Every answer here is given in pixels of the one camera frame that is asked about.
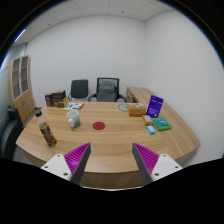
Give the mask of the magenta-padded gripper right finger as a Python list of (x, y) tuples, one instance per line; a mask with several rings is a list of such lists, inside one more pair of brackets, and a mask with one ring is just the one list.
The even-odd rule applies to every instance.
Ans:
[(143, 185), (147, 185), (182, 169), (168, 154), (158, 155), (152, 150), (134, 143), (132, 153), (136, 160)]

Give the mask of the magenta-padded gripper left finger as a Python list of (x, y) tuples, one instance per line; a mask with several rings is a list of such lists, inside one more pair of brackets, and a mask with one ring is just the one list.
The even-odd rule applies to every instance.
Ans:
[(79, 185), (90, 154), (91, 145), (86, 143), (65, 155), (56, 154), (42, 166), (42, 169)]

